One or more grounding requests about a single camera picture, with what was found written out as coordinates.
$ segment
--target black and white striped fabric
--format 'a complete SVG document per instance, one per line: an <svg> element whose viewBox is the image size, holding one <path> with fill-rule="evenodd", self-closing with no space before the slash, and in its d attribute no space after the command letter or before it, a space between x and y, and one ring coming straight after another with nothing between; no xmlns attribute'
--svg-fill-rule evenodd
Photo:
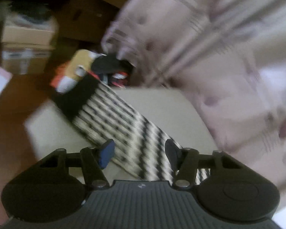
<svg viewBox="0 0 286 229"><path fill-rule="evenodd" d="M164 149L166 140L172 138L110 87L98 82L92 94L78 108L74 116L69 117L70 121L95 144L113 139L116 143L114 163L142 180L172 181L173 173ZM62 110L68 113L70 108ZM209 173L204 169L198 170L196 184L207 178Z"/></svg>

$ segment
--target screw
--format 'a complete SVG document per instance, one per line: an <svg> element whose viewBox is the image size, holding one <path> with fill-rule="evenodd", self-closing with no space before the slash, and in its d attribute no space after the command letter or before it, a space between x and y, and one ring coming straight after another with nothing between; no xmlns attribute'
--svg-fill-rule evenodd
<svg viewBox="0 0 286 229"><path fill-rule="evenodd" d="M107 183L104 180L95 180L92 182L92 186L95 188L103 188L106 184Z"/></svg>
<svg viewBox="0 0 286 229"><path fill-rule="evenodd" d="M190 183L187 180L177 180L175 184L179 188L186 188L190 186Z"/></svg>

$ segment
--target wooden floor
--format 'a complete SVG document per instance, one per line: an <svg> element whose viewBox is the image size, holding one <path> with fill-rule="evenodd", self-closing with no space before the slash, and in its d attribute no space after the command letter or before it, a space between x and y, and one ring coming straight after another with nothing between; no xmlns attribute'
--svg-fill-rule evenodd
<svg viewBox="0 0 286 229"><path fill-rule="evenodd" d="M0 195L4 185L36 162L23 122L50 94L51 74L13 76L0 96ZM7 219L0 200L0 224Z"/></svg>

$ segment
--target ribbed gray panel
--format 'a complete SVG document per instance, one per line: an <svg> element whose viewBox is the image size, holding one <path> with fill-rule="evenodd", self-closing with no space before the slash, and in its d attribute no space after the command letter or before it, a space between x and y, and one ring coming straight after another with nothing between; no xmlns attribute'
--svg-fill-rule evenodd
<svg viewBox="0 0 286 229"><path fill-rule="evenodd" d="M188 192L173 190L168 182L117 181L93 192L85 205L64 219L26 223L11 219L2 229L279 229L271 220L255 225L233 225L199 207Z"/></svg>

